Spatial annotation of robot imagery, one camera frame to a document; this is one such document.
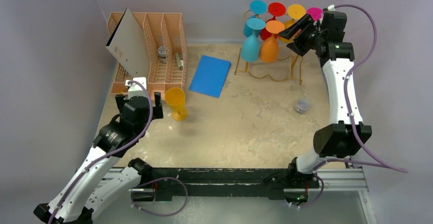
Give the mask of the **yellow front wine glass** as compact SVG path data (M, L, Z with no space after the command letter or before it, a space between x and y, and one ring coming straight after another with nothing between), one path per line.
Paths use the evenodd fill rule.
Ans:
M165 102L172 110L172 118L175 121L183 121L188 112L185 108L185 93L180 88L171 88L165 93Z

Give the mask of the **orange wine glass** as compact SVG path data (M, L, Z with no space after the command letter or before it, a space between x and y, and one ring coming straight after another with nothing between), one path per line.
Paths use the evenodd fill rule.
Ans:
M277 60L279 53L279 43L274 36L284 30L284 24L277 20L271 20L266 23L265 29L271 33L271 36L263 42L259 58L265 63L272 63Z

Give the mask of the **light blue front wine glass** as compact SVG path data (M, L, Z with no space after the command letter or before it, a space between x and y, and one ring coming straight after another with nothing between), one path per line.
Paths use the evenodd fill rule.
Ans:
M243 34L246 40L243 42L240 57L246 62L255 62L260 52L258 36L266 23L255 16L248 18L244 25Z

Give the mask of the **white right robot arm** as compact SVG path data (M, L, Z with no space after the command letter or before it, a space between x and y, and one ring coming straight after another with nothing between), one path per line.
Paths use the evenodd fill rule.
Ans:
M300 56L315 51L326 83L329 100L329 124L315 132L312 148L292 161L293 169L286 179L294 187L311 176L319 164L355 155L372 135L372 128L364 124L357 107L354 83L350 73L354 67L352 43L344 42L347 15L325 12L315 21L309 14L279 33L293 41L287 45Z

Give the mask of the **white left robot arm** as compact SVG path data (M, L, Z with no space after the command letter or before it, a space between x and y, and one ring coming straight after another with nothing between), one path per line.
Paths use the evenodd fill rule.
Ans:
M122 191L148 187L152 174L143 160L134 160L117 177L99 187L106 173L133 147L148 129L150 122L163 118L160 92L139 91L115 97L118 113L95 137L82 165L49 203L36 206L33 213L43 223L93 223Z

